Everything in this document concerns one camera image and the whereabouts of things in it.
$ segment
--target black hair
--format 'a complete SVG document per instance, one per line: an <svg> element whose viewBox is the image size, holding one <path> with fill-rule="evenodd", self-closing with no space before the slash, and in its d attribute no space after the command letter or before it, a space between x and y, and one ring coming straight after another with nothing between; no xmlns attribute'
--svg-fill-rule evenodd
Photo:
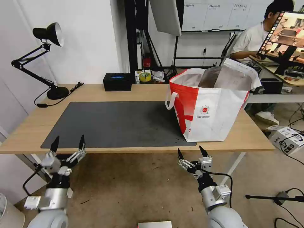
<svg viewBox="0 0 304 228"><path fill-rule="evenodd" d="M294 3L292 0L274 0L266 9L264 18L268 17L268 14L271 12L276 14L281 11L293 11Z"/></svg>

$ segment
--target black desk mat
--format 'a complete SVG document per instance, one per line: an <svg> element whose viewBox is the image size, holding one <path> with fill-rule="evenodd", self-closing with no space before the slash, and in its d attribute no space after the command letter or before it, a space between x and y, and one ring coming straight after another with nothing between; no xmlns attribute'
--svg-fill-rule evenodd
<svg viewBox="0 0 304 228"><path fill-rule="evenodd" d="M196 145L184 139L164 101L71 102L41 148L58 135L59 148L77 148L83 134L87 148Z"/></svg>

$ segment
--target white bag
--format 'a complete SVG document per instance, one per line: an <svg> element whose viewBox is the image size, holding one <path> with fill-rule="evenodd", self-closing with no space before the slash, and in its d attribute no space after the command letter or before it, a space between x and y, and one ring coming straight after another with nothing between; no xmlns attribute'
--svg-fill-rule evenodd
<svg viewBox="0 0 304 228"><path fill-rule="evenodd" d="M261 86L253 68L231 59L220 67L185 70L169 84L166 107L174 106L187 142L224 141L249 90Z"/></svg>

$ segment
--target white box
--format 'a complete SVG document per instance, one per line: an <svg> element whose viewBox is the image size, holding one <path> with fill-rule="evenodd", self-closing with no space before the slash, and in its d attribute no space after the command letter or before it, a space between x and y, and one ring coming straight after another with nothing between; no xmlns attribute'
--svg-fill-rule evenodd
<svg viewBox="0 0 304 228"><path fill-rule="evenodd" d="M304 137L302 135L297 135L298 133L289 127L275 125L270 126L267 129L271 131L271 135L269 136L271 143L279 150L281 150L282 144L282 150L287 155L291 155L298 151L304 145Z"/></svg>
<svg viewBox="0 0 304 228"><path fill-rule="evenodd" d="M139 223L138 228L172 228L171 221Z"/></svg>

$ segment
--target tripod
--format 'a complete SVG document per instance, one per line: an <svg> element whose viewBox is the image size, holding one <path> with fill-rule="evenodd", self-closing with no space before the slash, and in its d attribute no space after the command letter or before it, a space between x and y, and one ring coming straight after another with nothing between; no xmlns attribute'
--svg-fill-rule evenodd
<svg viewBox="0 0 304 228"><path fill-rule="evenodd" d="M281 206L285 201L297 201L304 203L304 196L288 197L285 192L280 192L276 197L272 196L251 196L245 195L246 199L262 199L262 200L273 200L277 205Z"/></svg>

